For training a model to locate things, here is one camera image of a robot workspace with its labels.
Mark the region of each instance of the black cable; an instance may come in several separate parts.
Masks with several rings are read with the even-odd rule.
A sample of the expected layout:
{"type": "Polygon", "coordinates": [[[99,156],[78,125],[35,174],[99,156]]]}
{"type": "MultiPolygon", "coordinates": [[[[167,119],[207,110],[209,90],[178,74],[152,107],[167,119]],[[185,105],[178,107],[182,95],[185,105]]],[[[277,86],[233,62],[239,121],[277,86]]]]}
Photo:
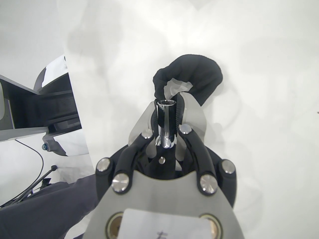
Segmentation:
{"type": "Polygon", "coordinates": [[[0,206],[0,208],[2,208],[3,206],[5,206],[7,203],[9,203],[9,202],[15,200],[18,196],[20,196],[20,195],[23,194],[26,190],[28,190],[28,189],[38,180],[38,178],[41,176],[41,173],[42,173],[43,167],[44,167],[43,157],[42,157],[42,155],[41,155],[39,152],[37,152],[34,148],[31,148],[31,147],[29,147],[28,145],[26,145],[26,144],[20,142],[19,140],[15,140],[15,141],[16,141],[16,142],[19,142],[20,144],[22,144],[22,145],[24,145],[24,146],[26,146],[26,147],[28,147],[28,148],[30,148],[31,150],[34,150],[34,151],[41,157],[42,167],[41,167],[41,171],[40,171],[39,175],[37,176],[37,178],[36,178],[26,189],[24,189],[22,192],[20,192],[17,196],[13,197],[11,200],[9,200],[9,201],[7,201],[6,203],[2,204],[2,205],[0,206]]]}

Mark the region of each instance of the white wall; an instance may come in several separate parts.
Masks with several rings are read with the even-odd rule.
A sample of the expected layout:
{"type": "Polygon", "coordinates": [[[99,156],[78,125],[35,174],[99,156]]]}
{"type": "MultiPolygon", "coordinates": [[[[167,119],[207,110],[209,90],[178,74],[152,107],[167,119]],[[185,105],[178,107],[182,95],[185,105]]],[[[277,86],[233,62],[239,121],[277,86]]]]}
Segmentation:
{"type": "MultiPolygon", "coordinates": [[[[0,0],[0,74],[29,88],[43,68],[62,55],[56,0],[0,0]]],[[[43,173],[58,170],[51,182],[74,182],[93,173],[89,155],[61,157],[41,149],[43,134],[19,139],[44,157],[43,173]]],[[[0,205],[19,194],[38,176],[41,158],[16,141],[0,142],[0,205]]],[[[66,239],[85,230],[87,220],[66,239]]]]}

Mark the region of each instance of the white label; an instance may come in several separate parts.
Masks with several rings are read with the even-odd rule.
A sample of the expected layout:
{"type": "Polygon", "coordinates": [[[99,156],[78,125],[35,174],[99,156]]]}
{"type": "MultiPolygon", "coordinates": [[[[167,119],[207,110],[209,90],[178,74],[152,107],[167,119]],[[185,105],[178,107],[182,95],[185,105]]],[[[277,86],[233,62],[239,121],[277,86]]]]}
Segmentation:
{"type": "Polygon", "coordinates": [[[126,209],[118,239],[211,239],[208,220],[126,209]]]}

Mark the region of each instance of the metal screw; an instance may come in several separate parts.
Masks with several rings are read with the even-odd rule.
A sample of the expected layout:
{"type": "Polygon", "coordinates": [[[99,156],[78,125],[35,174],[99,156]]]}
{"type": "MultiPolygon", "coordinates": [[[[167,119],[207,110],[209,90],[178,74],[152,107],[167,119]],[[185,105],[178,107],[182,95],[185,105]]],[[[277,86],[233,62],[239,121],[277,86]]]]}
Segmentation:
{"type": "Polygon", "coordinates": [[[200,186],[202,190],[208,194],[213,194],[217,191],[218,183],[214,176],[205,174],[200,178],[200,186]]]}
{"type": "Polygon", "coordinates": [[[149,128],[142,132],[142,137],[146,140],[150,139],[152,136],[153,136],[153,131],[149,128]]]}
{"type": "Polygon", "coordinates": [[[102,158],[99,160],[98,164],[96,165],[96,169],[99,172],[104,172],[108,169],[110,164],[111,164],[111,161],[109,158],[102,158]]]}
{"type": "Polygon", "coordinates": [[[222,229],[217,218],[210,214],[203,214],[200,218],[207,219],[210,222],[212,239],[220,239],[222,236],[222,229]]]}
{"type": "Polygon", "coordinates": [[[125,173],[117,174],[112,181],[112,188],[115,192],[125,191],[129,186],[130,178],[125,173]]]}
{"type": "Polygon", "coordinates": [[[47,143],[44,143],[44,144],[42,145],[42,149],[43,149],[43,150],[48,150],[48,145],[47,145],[47,143]]]}
{"type": "Polygon", "coordinates": [[[159,159],[159,163],[160,163],[160,164],[164,164],[164,163],[165,163],[165,158],[164,158],[164,157],[161,157],[161,158],[159,159]]]}
{"type": "Polygon", "coordinates": [[[232,174],[236,170],[235,165],[230,160],[224,160],[221,163],[221,166],[222,166],[224,172],[226,172],[228,174],[232,174]]]}
{"type": "Polygon", "coordinates": [[[192,131],[192,128],[188,124],[179,125],[179,129],[183,134],[189,134],[192,131]]]}

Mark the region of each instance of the silver bolt head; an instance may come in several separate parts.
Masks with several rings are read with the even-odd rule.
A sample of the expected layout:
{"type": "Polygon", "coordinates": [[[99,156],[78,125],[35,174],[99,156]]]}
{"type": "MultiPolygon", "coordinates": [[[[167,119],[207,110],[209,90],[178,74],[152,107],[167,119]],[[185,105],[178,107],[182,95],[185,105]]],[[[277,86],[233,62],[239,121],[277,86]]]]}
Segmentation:
{"type": "Polygon", "coordinates": [[[164,157],[161,157],[161,158],[159,159],[159,163],[160,163],[160,164],[164,164],[164,163],[165,163],[165,158],[164,158],[164,157]]]}
{"type": "Polygon", "coordinates": [[[199,183],[202,190],[208,194],[213,194],[218,189],[217,180],[210,174],[204,174],[203,176],[201,176],[199,183]]]}
{"type": "Polygon", "coordinates": [[[223,171],[228,173],[228,174],[232,174],[236,170],[235,165],[230,160],[224,160],[221,163],[221,166],[223,168],[223,171]]]}
{"type": "Polygon", "coordinates": [[[110,164],[111,164],[111,161],[109,158],[102,158],[99,160],[98,164],[96,165],[96,169],[99,172],[104,172],[109,168],[110,164]]]}
{"type": "Polygon", "coordinates": [[[152,136],[153,136],[153,131],[149,128],[142,132],[142,137],[146,140],[150,139],[152,136]]]}
{"type": "Polygon", "coordinates": [[[192,128],[188,124],[179,125],[180,132],[183,134],[189,134],[192,131],[192,128]]]}
{"type": "Polygon", "coordinates": [[[117,174],[112,180],[112,188],[115,192],[125,191],[129,186],[130,178],[125,173],[117,174]]]}

